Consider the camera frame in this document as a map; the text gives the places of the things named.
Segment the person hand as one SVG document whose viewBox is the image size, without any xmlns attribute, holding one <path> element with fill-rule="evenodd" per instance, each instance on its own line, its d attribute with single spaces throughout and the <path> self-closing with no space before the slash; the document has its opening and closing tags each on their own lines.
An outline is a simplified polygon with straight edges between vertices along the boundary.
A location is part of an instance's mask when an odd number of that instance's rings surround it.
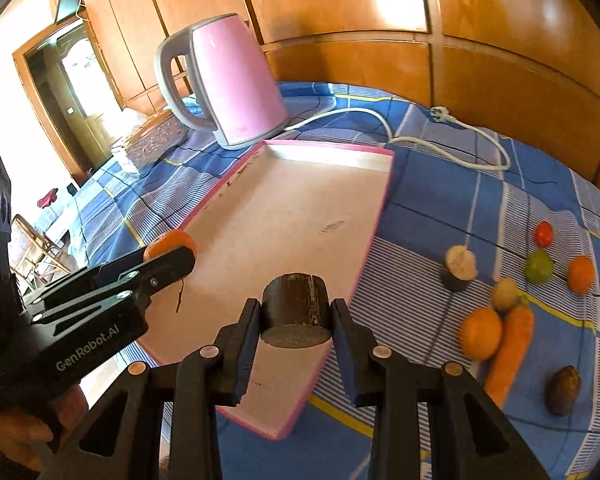
<svg viewBox="0 0 600 480">
<path fill-rule="evenodd" d="M 62 425 L 65 441 L 88 411 L 86 397 L 74 385 L 50 404 Z M 42 458 L 33 442 L 50 443 L 50 427 L 20 408 L 0 414 L 0 479 L 36 479 L 43 470 Z"/>
</svg>

